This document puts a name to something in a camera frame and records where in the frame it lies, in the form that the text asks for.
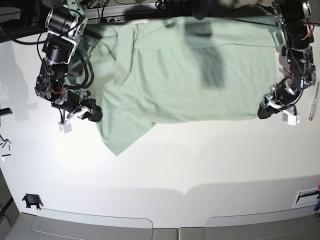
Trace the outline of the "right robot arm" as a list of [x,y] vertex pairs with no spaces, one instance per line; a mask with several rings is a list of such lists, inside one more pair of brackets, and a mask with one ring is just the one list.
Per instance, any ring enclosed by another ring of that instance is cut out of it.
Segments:
[[[50,11],[45,20],[48,35],[42,48],[45,56],[41,59],[35,93],[59,110],[61,125],[74,117],[99,122],[102,109],[88,90],[94,81],[92,65],[78,50],[88,22],[85,10],[77,0],[44,0],[42,4]],[[73,56],[80,61],[84,80],[68,85],[65,80]]]

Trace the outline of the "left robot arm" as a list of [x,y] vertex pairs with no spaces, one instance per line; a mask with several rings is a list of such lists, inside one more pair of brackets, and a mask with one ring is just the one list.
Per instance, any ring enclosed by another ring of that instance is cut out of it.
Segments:
[[270,87],[258,109],[258,118],[267,119],[283,112],[297,117],[296,103],[306,88],[316,83],[316,66],[313,60],[313,33],[315,24],[307,0],[274,0],[272,7],[283,39],[281,55],[286,57],[287,76]]

